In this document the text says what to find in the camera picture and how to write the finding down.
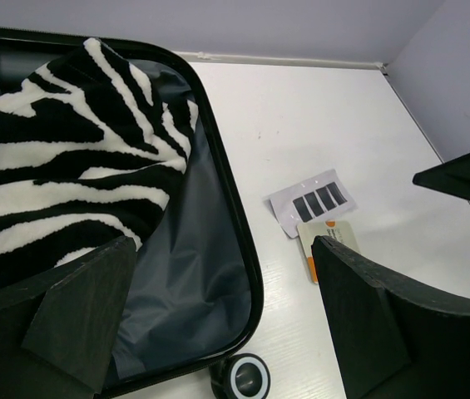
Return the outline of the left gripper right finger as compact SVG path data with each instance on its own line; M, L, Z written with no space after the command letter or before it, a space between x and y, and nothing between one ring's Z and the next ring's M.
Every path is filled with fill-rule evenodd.
M312 255L348 398L470 398L470 298L327 236Z

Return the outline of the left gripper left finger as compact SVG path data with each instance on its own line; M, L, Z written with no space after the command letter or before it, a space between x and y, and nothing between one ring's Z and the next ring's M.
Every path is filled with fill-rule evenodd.
M0 288L0 398L100 393L135 266L120 237Z

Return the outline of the orange white card packet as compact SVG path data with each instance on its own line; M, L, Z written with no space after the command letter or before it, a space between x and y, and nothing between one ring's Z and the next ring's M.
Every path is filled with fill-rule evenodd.
M302 223L297 226L297 230L308 264L309 275L313 283L318 283L318 278L311 247L317 236L330 237L355 252L360 252L353 229L347 221L329 220L325 222Z

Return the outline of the zebra striped blanket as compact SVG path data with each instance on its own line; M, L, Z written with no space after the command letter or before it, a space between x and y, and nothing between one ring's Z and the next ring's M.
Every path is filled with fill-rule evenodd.
M89 38L0 96L0 288L121 236L141 247L181 189L199 108Z

